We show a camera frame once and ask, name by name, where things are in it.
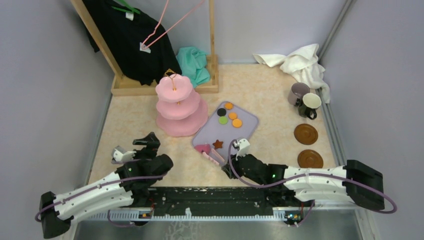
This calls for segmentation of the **pink-tipped metal tongs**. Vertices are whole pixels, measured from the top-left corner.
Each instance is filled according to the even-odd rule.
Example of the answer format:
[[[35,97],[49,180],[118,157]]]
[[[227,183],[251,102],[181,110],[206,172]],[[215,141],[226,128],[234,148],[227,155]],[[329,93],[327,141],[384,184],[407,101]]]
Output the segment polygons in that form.
[[[228,163],[228,160],[225,160],[215,149],[211,149],[209,152],[202,150],[201,155],[220,168]]]

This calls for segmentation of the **black macaron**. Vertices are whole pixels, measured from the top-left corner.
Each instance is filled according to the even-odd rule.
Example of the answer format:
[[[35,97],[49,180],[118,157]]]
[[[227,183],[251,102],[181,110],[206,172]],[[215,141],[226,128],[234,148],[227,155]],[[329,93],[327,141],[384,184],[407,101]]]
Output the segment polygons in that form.
[[[225,108],[219,108],[219,109],[216,111],[216,114],[217,114],[219,117],[224,117],[224,116],[226,116],[226,115],[227,115],[227,110],[226,110]]]

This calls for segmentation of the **black t-shirt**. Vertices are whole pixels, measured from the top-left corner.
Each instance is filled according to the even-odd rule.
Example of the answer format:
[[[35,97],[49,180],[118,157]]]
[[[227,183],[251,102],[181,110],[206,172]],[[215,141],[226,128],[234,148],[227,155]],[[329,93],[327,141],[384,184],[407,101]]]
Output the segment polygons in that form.
[[[168,70],[182,73],[168,35],[146,51],[140,51],[140,42],[153,32],[157,20],[142,11],[129,19],[126,12],[112,8],[122,6],[125,9],[113,0],[85,0],[83,3],[124,75],[141,85],[151,85],[159,82]],[[161,25],[148,42],[164,31]]]

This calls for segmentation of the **black cream-lined mug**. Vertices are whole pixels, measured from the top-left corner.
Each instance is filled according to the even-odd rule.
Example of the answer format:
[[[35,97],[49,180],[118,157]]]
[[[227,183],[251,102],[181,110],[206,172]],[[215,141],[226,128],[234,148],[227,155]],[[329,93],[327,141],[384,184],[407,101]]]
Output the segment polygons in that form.
[[[317,109],[322,105],[321,98],[315,93],[307,93],[300,100],[298,114],[301,117],[315,120],[318,117]]]

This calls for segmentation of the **orange macaron top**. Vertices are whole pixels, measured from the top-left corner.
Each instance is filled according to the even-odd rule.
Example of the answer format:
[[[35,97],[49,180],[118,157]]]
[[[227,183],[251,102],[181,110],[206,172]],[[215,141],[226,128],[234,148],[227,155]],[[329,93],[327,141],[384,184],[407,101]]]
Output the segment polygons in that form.
[[[232,110],[232,109],[234,108],[234,105],[233,105],[231,102],[226,102],[226,103],[224,104],[224,108],[225,108],[226,110]]]

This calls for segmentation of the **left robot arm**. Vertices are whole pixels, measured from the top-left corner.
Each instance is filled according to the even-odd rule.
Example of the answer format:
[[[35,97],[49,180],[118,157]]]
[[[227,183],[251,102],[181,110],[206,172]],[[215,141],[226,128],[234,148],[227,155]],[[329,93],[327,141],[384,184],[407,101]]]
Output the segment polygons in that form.
[[[41,195],[35,220],[41,223],[44,239],[58,237],[72,225],[105,211],[153,206],[149,188],[163,179],[173,161],[166,154],[158,154],[161,142],[154,132],[132,144],[142,149],[125,152],[116,146],[112,162],[120,166],[100,180],[70,192],[47,191]]]

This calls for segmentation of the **purple mug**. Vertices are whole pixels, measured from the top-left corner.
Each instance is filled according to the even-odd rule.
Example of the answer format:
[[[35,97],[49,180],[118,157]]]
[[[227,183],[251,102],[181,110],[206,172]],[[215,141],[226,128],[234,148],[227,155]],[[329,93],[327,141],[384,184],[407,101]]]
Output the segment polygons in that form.
[[[304,95],[310,93],[310,88],[303,82],[294,83],[291,86],[287,100],[293,106],[298,106]]]

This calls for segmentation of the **teal cloth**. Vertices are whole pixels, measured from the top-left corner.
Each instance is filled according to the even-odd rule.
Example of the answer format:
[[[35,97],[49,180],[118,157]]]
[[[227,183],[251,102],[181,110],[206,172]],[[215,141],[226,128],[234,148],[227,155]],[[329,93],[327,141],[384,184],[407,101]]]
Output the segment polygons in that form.
[[[181,47],[176,59],[182,75],[190,79],[194,88],[210,81],[211,75],[207,70],[207,54],[194,46]]]

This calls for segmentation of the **pink clothes hanger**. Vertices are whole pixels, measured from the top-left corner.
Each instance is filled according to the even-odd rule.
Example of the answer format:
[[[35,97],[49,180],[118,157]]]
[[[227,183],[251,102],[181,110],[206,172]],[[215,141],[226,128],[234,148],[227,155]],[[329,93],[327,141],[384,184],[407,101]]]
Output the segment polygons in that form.
[[[175,28],[179,23],[181,23],[183,20],[185,20],[189,15],[191,15],[194,11],[196,11],[201,5],[203,5],[205,0],[201,0],[199,3],[197,3],[193,8],[191,8],[184,16],[182,16],[178,21],[176,21],[169,29],[165,30],[161,35],[158,35],[157,38],[149,42],[149,39],[151,37],[154,37],[158,28],[162,25],[162,20],[165,16],[165,13],[168,9],[170,1],[167,0],[164,8],[162,10],[161,16],[159,18],[159,21],[157,22],[157,25],[154,27],[153,32],[148,35],[144,41],[139,43],[139,50],[142,52],[145,52],[147,49],[149,49],[153,44],[155,44],[158,40],[160,40],[162,37],[168,34],[169,31],[171,31],[173,28]]]

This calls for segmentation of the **orange macaron middle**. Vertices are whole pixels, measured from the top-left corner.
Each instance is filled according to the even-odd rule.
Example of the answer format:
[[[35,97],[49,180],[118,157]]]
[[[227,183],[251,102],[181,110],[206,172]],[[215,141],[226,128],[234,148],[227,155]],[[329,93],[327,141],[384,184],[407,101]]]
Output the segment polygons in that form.
[[[235,120],[235,119],[238,118],[238,115],[235,112],[230,112],[228,114],[228,118],[231,119],[231,120]]]

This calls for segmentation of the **brown star cookie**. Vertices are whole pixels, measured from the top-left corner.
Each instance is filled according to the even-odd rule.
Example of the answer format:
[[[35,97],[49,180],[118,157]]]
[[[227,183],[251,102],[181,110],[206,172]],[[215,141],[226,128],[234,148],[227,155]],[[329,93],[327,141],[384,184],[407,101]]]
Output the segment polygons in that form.
[[[215,150],[217,150],[217,149],[222,149],[223,148],[223,141],[220,141],[220,140],[216,140],[212,145],[213,145],[213,147],[214,147],[214,149]]]

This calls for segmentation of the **green macaron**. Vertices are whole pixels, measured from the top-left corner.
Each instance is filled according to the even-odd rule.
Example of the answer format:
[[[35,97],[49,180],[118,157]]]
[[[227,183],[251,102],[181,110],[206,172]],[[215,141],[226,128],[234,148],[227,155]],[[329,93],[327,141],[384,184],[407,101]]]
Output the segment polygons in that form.
[[[218,118],[218,122],[221,124],[221,125],[226,125],[227,123],[228,123],[228,118],[226,117],[226,116],[220,116],[219,118]]]

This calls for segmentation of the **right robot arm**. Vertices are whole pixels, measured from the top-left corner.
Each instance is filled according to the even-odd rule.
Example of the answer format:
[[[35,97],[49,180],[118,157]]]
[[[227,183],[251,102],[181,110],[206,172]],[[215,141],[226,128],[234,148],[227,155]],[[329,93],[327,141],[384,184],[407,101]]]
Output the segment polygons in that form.
[[[222,166],[231,179],[253,181],[255,188],[282,191],[287,206],[299,201],[331,200],[350,202],[372,211],[385,209],[383,174],[350,159],[334,168],[301,168],[284,164],[265,164],[252,154],[231,156]]]

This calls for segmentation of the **wooden clothes rack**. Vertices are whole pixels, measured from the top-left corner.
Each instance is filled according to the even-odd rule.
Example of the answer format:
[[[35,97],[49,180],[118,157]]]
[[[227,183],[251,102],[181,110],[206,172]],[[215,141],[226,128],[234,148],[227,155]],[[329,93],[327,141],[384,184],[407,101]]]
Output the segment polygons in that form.
[[[114,96],[155,95],[156,82],[153,82],[151,85],[141,85],[138,81],[124,75],[83,1],[72,0],[71,3],[114,72],[111,93]],[[219,92],[219,62],[218,56],[215,53],[215,2],[213,0],[208,1],[208,9],[210,54],[206,56],[206,68],[210,74],[210,81],[195,88],[200,94],[214,94]]]

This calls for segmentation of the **pink cake slice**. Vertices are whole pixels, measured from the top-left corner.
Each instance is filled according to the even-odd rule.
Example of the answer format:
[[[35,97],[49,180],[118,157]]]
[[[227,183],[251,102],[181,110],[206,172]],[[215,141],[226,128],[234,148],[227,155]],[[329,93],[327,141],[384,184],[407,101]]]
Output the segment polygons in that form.
[[[208,143],[198,144],[194,147],[194,149],[204,156],[209,156],[211,152],[211,146]]]

